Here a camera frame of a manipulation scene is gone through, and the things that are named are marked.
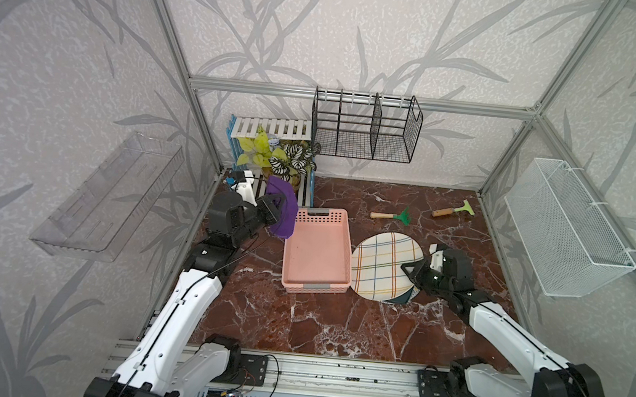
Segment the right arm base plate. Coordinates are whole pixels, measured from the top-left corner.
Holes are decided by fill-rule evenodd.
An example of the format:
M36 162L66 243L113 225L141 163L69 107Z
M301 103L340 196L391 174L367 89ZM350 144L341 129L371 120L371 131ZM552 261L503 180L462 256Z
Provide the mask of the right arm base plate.
M425 367L416 371L419 397L455 397L448 388L448 371L440 371L435 367ZM457 397L472 397L460 394Z

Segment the striped white round plate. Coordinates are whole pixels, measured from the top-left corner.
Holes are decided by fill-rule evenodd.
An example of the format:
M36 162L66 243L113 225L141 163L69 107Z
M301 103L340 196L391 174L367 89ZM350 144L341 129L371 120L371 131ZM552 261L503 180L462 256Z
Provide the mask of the striped white round plate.
M415 287L401 265L423 258L414 238L402 233L379 233L354 248L351 289L363 299L388 304L387 300Z

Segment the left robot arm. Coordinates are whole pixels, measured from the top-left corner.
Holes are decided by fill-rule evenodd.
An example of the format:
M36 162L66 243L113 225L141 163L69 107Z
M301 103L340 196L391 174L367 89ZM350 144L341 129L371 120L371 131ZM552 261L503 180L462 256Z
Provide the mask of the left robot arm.
M215 196L205 238L190 251L172 295L132 354L108 378L94 378L84 397L195 397L212 380L238 367L240 348L230 338L204 342L186 362L187 343L219 296L244 244L282 220L287 199L263 195L248 203L235 190Z

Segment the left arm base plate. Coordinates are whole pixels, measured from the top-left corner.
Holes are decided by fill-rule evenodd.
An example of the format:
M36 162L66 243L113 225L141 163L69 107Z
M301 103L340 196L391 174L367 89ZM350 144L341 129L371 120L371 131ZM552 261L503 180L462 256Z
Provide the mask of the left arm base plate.
M263 386L268 362L266 355L232 354L226 370L213 381L236 386Z

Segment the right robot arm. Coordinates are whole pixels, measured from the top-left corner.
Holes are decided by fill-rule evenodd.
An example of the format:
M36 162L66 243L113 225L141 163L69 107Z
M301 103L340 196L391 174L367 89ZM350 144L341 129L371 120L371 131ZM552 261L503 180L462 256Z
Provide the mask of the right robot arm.
M550 351L488 293L475 288L472 262L461 250L436 244L429 255L397 267L415 288L446 301L517 371L507 376L479 357L455 360L446 375L450 397L605 397L593 368Z

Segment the dark teal square plate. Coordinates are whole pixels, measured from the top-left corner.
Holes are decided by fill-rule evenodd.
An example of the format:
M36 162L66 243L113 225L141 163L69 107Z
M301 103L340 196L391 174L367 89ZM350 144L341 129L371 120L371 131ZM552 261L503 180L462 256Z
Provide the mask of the dark teal square plate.
M418 288L411 288L410 290L406 291L405 293L398 295L392 299L387 300L386 302L388 304L394 304L394 305L402 305L402 304L407 304L409 302L411 302L416 295L419 293L419 289Z

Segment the purple cloth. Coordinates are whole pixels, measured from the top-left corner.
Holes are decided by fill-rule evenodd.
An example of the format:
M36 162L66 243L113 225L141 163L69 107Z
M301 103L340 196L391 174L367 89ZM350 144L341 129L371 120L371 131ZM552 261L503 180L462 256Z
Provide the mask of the purple cloth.
M299 213L296 191L292 184L272 175L268 178L265 193L267 195L276 194L279 197L277 201L280 211L279 221L270 226L269 231L278 238L288 239L294 233L296 216Z

